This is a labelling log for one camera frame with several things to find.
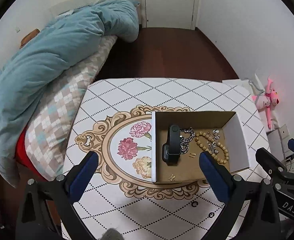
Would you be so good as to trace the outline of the black plug adapter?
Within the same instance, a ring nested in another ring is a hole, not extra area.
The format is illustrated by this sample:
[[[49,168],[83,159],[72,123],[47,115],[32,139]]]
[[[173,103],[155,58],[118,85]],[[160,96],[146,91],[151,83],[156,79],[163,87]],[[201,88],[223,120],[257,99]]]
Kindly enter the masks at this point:
[[[293,160],[294,160],[294,153],[285,158],[286,163],[292,162]]]

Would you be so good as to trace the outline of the pink panther plush toy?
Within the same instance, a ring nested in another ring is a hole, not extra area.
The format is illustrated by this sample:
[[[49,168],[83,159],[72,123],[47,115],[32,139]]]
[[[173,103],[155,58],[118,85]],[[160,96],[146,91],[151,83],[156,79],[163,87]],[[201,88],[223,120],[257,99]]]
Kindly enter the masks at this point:
[[[268,129],[272,129],[271,109],[279,104],[279,96],[272,86],[273,83],[274,81],[268,77],[265,89],[259,89],[255,86],[259,93],[251,96],[256,108],[265,111]]]

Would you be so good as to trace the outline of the wall power strip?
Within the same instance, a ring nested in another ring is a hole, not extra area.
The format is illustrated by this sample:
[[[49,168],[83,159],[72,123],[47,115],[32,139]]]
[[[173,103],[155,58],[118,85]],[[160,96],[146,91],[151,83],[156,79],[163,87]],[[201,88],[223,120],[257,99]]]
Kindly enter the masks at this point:
[[[291,138],[289,134],[289,130],[284,124],[280,128],[274,129],[271,132],[267,133],[270,152],[271,154],[277,158],[289,172],[294,172],[294,160],[292,162],[285,162],[285,158],[293,152],[288,148],[288,140]]]

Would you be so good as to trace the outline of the patterned white tablecloth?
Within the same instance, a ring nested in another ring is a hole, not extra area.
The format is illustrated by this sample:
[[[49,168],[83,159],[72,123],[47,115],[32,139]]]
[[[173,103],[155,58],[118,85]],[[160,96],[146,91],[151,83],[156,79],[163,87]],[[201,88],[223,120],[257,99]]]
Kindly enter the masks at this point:
[[[154,111],[235,111],[247,138],[250,167],[240,175],[259,182],[255,161],[269,148],[249,92],[219,82],[174,79],[107,79],[88,86],[66,151],[63,171],[95,151],[99,165],[74,208],[95,238],[115,229],[125,239],[201,239],[223,204],[203,181],[155,185],[151,181],[151,114]]]

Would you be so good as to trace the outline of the white door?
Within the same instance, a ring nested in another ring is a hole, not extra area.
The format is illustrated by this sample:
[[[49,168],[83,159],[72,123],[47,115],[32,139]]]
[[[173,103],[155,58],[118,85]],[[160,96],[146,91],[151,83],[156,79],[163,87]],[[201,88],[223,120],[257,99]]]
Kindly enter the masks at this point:
[[[144,21],[147,28],[193,30],[199,0],[144,0]]]

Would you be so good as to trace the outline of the black smart band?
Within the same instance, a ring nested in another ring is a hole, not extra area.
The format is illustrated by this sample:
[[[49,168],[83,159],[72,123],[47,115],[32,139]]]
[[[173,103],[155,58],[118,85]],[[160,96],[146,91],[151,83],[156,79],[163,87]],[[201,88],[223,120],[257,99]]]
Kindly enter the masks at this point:
[[[168,166],[177,165],[180,158],[180,127],[170,125],[167,132],[167,141],[163,144],[162,159]]]

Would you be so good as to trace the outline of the teal blanket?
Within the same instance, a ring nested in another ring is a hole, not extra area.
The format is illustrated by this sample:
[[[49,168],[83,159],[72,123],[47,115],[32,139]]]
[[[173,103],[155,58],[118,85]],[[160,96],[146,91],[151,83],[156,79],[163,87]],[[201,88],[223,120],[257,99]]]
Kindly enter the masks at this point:
[[[136,0],[112,0],[76,9],[40,31],[0,70],[0,174],[12,187],[20,181],[17,140],[47,85],[94,54],[105,35],[137,39]]]

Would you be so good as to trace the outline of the open white cardboard box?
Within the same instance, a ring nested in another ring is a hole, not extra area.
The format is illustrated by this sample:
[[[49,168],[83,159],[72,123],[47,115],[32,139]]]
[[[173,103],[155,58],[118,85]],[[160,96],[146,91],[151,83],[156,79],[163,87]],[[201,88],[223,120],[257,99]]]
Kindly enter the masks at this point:
[[[180,127],[180,158],[168,166],[162,159],[163,144],[170,125]],[[198,160],[209,152],[231,173],[250,167],[247,138],[240,115],[232,111],[153,112],[151,180],[155,184],[178,184],[204,179]],[[176,178],[169,181],[171,175]]]

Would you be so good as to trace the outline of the checkered bed mattress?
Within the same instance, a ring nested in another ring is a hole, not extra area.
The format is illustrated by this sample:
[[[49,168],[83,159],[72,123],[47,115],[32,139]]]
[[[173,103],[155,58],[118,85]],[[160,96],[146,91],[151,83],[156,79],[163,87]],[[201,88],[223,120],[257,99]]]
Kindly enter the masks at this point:
[[[46,180],[62,173],[68,137],[87,87],[95,80],[117,38],[104,36],[96,53],[64,71],[46,88],[25,134],[32,166]]]

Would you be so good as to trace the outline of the wooden headboard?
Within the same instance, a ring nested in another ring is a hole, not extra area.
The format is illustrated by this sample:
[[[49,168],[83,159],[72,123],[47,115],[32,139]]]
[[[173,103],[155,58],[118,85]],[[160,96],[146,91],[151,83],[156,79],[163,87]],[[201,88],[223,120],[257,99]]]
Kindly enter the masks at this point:
[[[20,49],[23,48],[28,42],[30,42],[30,40],[35,38],[39,32],[39,29],[34,29],[29,34],[27,34],[20,42]]]

